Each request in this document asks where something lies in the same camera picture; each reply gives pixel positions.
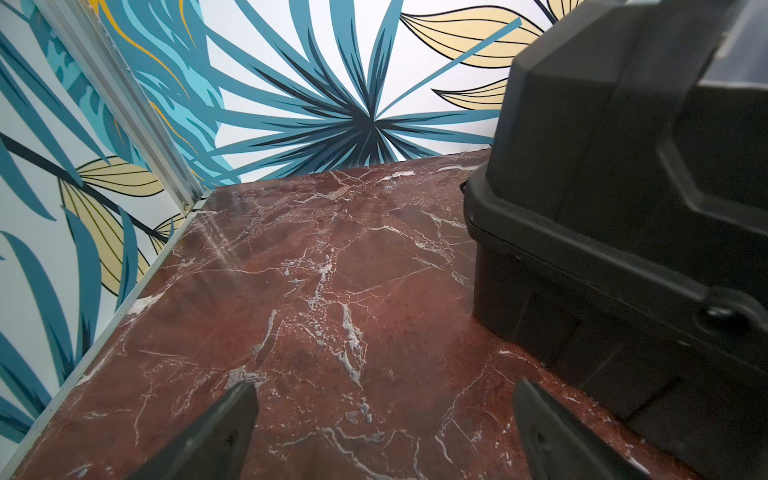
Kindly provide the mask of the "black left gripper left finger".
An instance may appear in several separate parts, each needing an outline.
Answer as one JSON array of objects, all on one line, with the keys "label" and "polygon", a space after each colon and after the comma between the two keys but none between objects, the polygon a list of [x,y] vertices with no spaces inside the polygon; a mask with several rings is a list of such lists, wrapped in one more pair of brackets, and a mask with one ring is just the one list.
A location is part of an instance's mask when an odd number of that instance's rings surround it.
[{"label": "black left gripper left finger", "polygon": [[238,479],[258,413],[255,386],[241,381],[129,477]]}]

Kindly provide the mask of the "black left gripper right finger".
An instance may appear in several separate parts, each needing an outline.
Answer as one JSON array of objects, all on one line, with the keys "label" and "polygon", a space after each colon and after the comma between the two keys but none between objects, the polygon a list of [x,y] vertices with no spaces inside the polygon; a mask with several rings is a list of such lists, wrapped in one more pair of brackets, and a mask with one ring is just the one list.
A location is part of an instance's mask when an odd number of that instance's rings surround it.
[{"label": "black left gripper right finger", "polygon": [[646,479],[539,385],[526,378],[513,395],[515,421],[534,479]]}]

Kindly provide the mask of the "black plastic toolbox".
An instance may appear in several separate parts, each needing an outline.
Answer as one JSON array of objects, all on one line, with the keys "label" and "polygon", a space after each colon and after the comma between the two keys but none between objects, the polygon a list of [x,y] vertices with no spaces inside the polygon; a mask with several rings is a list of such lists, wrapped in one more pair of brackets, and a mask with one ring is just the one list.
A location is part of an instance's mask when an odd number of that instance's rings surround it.
[{"label": "black plastic toolbox", "polygon": [[586,1],[464,187],[476,318],[707,479],[767,475],[767,5]]}]

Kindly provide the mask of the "aluminium frame post left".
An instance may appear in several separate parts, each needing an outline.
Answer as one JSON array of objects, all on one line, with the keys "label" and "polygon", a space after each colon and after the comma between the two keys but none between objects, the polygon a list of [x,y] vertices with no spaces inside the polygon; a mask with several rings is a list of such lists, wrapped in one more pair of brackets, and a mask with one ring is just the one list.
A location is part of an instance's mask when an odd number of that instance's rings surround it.
[{"label": "aluminium frame post left", "polygon": [[84,1],[36,6],[174,203],[190,212],[203,189],[93,8]]}]

